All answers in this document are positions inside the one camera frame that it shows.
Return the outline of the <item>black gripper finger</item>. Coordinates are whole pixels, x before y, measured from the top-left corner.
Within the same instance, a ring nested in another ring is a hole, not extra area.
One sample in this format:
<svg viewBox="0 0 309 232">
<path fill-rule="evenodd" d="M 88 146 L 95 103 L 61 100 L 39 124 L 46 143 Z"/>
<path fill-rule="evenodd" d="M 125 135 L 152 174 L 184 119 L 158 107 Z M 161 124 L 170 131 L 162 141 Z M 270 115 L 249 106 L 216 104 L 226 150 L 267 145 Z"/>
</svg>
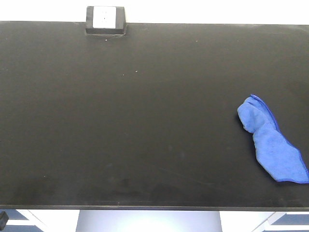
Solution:
<svg viewBox="0 0 309 232">
<path fill-rule="evenodd" d="M 9 220 L 9 217 L 5 211 L 0 212 L 0 230 L 3 230 Z"/>
</svg>

